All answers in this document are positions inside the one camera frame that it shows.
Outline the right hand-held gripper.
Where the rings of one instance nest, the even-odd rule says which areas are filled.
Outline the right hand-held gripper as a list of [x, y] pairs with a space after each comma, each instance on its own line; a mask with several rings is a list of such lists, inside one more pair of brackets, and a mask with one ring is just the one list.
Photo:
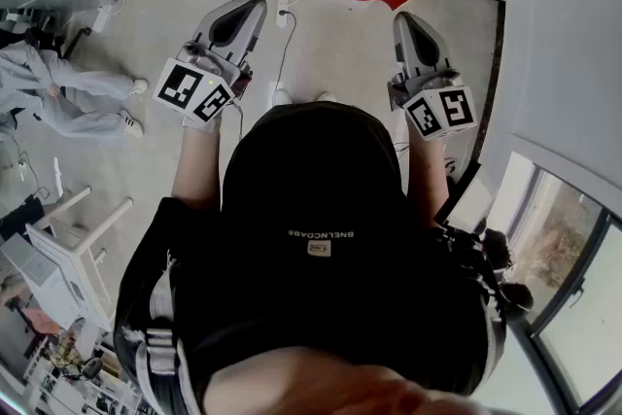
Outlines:
[[401, 109], [425, 141], [460, 133], [477, 125], [471, 89], [454, 69], [422, 75], [429, 67], [450, 67], [449, 52], [440, 35], [420, 18], [399, 12], [394, 38], [401, 74], [388, 81], [391, 109]]

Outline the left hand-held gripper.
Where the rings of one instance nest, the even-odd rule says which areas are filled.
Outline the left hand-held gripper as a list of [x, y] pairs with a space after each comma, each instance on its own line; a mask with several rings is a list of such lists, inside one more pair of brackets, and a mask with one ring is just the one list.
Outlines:
[[208, 13], [196, 29], [196, 41], [167, 59], [153, 100], [195, 121], [220, 114], [242, 97], [252, 79], [250, 65], [243, 61], [259, 38], [266, 14], [266, 0], [232, 0]]

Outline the person's right forearm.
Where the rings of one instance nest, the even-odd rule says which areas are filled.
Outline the person's right forearm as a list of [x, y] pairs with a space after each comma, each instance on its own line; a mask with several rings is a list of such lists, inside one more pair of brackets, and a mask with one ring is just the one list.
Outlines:
[[443, 143], [439, 139], [425, 141], [416, 129], [409, 128], [408, 157], [408, 203], [416, 226], [431, 228], [449, 198]]

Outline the person's left forearm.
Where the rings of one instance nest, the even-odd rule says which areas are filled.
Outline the person's left forearm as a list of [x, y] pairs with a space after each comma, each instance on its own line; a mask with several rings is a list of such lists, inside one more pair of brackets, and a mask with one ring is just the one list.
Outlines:
[[192, 209], [219, 211], [220, 132], [186, 128], [171, 196]]

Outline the white wristband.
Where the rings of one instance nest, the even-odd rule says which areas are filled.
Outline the white wristband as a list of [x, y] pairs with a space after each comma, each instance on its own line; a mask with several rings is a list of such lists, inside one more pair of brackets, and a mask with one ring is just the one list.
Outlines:
[[205, 133], [219, 133], [222, 124], [222, 115], [218, 114], [207, 122], [195, 121], [189, 117], [183, 117], [182, 127], [198, 130]]

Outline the black office chair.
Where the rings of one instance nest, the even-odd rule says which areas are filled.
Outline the black office chair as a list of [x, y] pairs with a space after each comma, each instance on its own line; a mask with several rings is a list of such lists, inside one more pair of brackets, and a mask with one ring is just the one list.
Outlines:
[[38, 50], [53, 51], [62, 59], [70, 59], [81, 40], [92, 33], [90, 27], [81, 26], [69, 38], [69, 28], [83, 13], [34, 10], [31, 23], [23, 33], [24, 40]]

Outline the black handheld monitor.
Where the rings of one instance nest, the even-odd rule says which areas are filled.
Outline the black handheld monitor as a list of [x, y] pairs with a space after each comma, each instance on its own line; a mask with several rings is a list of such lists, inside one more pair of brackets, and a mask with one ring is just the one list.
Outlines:
[[471, 160], [448, 199], [434, 216], [434, 221], [447, 229], [476, 233], [488, 216], [496, 193], [496, 184], [482, 165]]

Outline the person's black shirt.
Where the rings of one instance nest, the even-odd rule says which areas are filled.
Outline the person's black shirt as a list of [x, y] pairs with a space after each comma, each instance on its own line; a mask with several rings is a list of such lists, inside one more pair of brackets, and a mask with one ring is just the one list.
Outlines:
[[293, 347], [474, 401], [504, 342], [493, 266], [416, 226], [379, 120], [276, 106], [219, 171], [220, 210], [164, 197], [121, 279], [114, 346], [155, 415], [205, 415], [215, 373]]

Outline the window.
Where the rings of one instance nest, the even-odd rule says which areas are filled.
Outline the window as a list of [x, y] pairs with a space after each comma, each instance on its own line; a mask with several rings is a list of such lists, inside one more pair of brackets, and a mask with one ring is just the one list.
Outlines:
[[555, 415], [622, 415], [622, 220], [513, 152], [488, 224], [508, 239], [502, 279], [532, 295], [511, 330]]

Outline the person's chin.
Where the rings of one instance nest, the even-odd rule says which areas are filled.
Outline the person's chin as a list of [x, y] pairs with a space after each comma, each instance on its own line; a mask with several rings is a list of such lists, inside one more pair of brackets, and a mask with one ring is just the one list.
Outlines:
[[221, 369], [202, 409], [205, 415], [492, 415], [468, 398], [426, 390], [387, 367], [302, 347]]

